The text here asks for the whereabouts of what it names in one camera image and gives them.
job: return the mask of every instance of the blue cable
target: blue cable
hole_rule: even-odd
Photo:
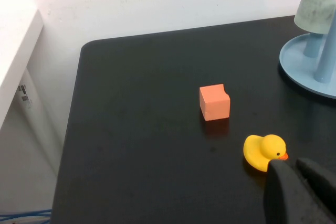
[[[0,217],[5,217],[5,218],[0,219],[0,222],[5,221],[5,220],[21,218],[21,217],[33,217],[33,216],[50,217],[51,216],[51,213],[50,214],[44,214],[45,212],[51,212],[51,209],[50,210],[42,210],[42,211],[23,212],[21,214],[0,215]]]

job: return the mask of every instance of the orange cube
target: orange cube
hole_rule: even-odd
[[[206,121],[230,116],[230,97],[223,84],[200,87],[199,90],[199,105]]]

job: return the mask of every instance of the duck beak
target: duck beak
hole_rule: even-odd
[[[287,152],[284,154],[284,156],[279,157],[279,159],[281,159],[281,160],[286,160],[286,159],[288,159],[288,154],[287,154]]]

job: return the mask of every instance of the rubber duck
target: rubber duck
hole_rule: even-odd
[[[244,143],[244,156],[251,166],[262,172],[267,172],[268,163],[272,159],[288,159],[286,144],[277,135],[248,136]]]

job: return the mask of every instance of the table surface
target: table surface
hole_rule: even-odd
[[[293,17],[83,46],[51,223],[265,223],[248,135],[336,172],[336,104],[291,83]],[[199,87],[223,83],[229,120],[205,123]]]

